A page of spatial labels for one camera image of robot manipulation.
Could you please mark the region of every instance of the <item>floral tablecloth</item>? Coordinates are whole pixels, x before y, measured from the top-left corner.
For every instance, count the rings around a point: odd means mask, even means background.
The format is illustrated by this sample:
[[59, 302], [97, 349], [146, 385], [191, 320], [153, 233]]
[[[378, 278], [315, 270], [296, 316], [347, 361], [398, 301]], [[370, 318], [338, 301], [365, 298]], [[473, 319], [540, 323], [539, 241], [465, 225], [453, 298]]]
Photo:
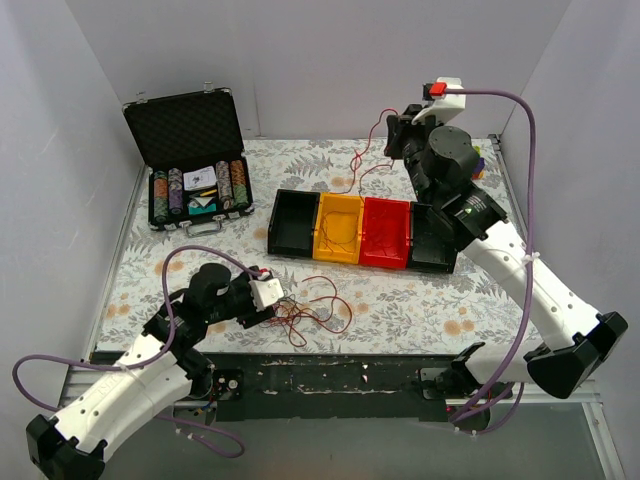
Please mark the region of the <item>floral tablecloth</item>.
[[[183, 245], [200, 244], [223, 250], [245, 265], [268, 266], [287, 292], [305, 302], [330, 293], [322, 281], [302, 282], [312, 275], [325, 275], [336, 284], [351, 306], [354, 319], [349, 329], [334, 335], [306, 319], [298, 325], [307, 345], [293, 347], [281, 327], [243, 330], [235, 322], [209, 328], [198, 345], [204, 352], [259, 353], [458, 353], [475, 341], [507, 344], [512, 341], [521, 309], [502, 289], [464, 255], [452, 275], [421, 274], [292, 260], [267, 255], [267, 229], [278, 188], [342, 192], [351, 185], [349, 162], [362, 140], [336, 141], [246, 141], [255, 213], [225, 223], [221, 233], [189, 239], [183, 231], [152, 232], [147, 225], [148, 194], [145, 187], [135, 212], [126, 251], [118, 268], [110, 301], [97, 339], [98, 351], [121, 351], [129, 346], [142, 325], [162, 303], [160, 273], [165, 256]], [[361, 171], [386, 163], [384, 139], [374, 139], [364, 156]], [[512, 221], [511, 199], [501, 167], [489, 140], [474, 140], [486, 161], [485, 177], [478, 184], [507, 211]], [[412, 188], [401, 163], [380, 168], [364, 178], [363, 195], [412, 200]], [[357, 185], [353, 190], [357, 194]], [[169, 286], [188, 285], [199, 266], [219, 261], [201, 252], [182, 252], [170, 264]], [[328, 302], [313, 304], [328, 315]], [[330, 327], [339, 330], [348, 316], [342, 306]], [[536, 336], [530, 330], [529, 337]]]

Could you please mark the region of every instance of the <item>white panel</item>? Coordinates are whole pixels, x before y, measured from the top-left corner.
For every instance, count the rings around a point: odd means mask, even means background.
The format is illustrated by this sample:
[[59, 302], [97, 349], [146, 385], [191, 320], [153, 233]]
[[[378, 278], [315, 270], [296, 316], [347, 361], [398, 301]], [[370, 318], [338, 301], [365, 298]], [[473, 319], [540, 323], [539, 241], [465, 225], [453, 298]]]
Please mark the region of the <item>white panel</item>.
[[[536, 248], [598, 310], [629, 331], [596, 373], [627, 478], [640, 478], [640, 4], [573, 0], [524, 92], [539, 126]], [[521, 205], [528, 130], [520, 113], [505, 134]]]
[[[568, 4], [242, 0], [262, 133], [364, 137], [383, 108], [420, 103], [422, 84], [439, 76], [520, 93]], [[454, 123], [499, 133], [512, 108], [474, 98]]]
[[245, 137], [258, 132], [245, 27], [233, 0], [67, 0], [122, 103], [200, 90], [233, 90]]
[[[62, 0], [0, 0], [0, 465], [35, 478], [25, 427], [39, 410], [10, 368], [85, 348], [141, 162], [119, 102]], [[64, 368], [22, 369], [56, 403]]]

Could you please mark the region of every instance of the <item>open case lid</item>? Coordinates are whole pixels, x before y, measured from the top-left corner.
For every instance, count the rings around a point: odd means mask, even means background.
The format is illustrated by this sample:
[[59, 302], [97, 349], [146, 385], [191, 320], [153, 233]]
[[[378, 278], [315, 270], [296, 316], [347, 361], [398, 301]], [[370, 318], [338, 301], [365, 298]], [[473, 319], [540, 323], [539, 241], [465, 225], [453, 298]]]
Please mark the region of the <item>open case lid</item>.
[[244, 151], [228, 88], [130, 103], [123, 112], [144, 162], [152, 168], [199, 168]]

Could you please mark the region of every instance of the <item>poker chip case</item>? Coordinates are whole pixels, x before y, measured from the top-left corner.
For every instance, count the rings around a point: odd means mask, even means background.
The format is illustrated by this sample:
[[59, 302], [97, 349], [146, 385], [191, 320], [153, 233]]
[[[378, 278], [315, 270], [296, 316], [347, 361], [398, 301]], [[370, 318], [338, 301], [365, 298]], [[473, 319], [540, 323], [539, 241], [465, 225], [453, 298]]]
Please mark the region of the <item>poker chip case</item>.
[[[149, 166], [149, 227], [152, 230], [185, 228], [190, 236], [215, 233], [222, 229], [223, 220], [253, 213], [249, 168], [230, 89], [212, 89], [205, 84], [205, 90], [200, 92], [139, 99], [124, 105], [123, 113], [142, 158]], [[216, 202], [214, 212], [192, 214], [188, 208], [191, 192], [185, 190], [182, 191], [181, 213], [173, 213], [179, 208], [172, 208], [166, 216], [154, 215], [154, 179], [166, 179], [166, 172], [174, 169], [187, 173], [206, 167], [213, 167], [216, 173], [232, 172], [234, 185], [231, 191], [236, 194], [239, 190], [235, 185], [235, 174], [241, 172], [245, 180], [242, 187], [246, 186], [246, 189], [242, 188], [242, 201], [232, 201], [229, 205], [225, 197], [224, 202]]]

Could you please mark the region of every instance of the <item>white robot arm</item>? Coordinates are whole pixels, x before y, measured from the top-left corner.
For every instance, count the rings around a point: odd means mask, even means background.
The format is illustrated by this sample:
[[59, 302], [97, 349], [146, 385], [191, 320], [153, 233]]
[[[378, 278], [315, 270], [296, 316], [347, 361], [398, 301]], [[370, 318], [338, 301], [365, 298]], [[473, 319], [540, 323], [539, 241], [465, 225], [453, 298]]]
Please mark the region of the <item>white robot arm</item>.
[[168, 343], [163, 306], [115, 363], [115, 371], [104, 373], [51, 418], [38, 415], [29, 423], [29, 454], [47, 478], [99, 478], [105, 462], [146, 422], [185, 397], [202, 398], [212, 391], [214, 366], [193, 348], [208, 326], [235, 318], [250, 328], [272, 318], [273, 305], [284, 296], [268, 271], [250, 270], [256, 278], [242, 273], [231, 280], [223, 265], [203, 265], [182, 302], [172, 303], [176, 329], [166, 353], [142, 368], [129, 368], [152, 359]]
[[[606, 360], [627, 322], [616, 312], [601, 315], [537, 254], [526, 255], [524, 242], [504, 210], [474, 185], [479, 156], [471, 137], [446, 125], [464, 111], [470, 93], [521, 100], [507, 92], [470, 92], [460, 79], [440, 77], [424, 86], [426, 106], [409, 105], [403, 114], [387, 117], [385, 155], [403, 160], [418, 201], [431, 205], [427, 217], [433, 232], [482, 267], [521, 307], [527, 286], [525, 265], [533, 262], [529, 319], [542, 342], [522, 343], [498, 380], [533, 382], [555, 397], [567, 398]], [[436, 380], [444, 391], [470, 394], [494, 376], [509, 349], [474, 344]]]

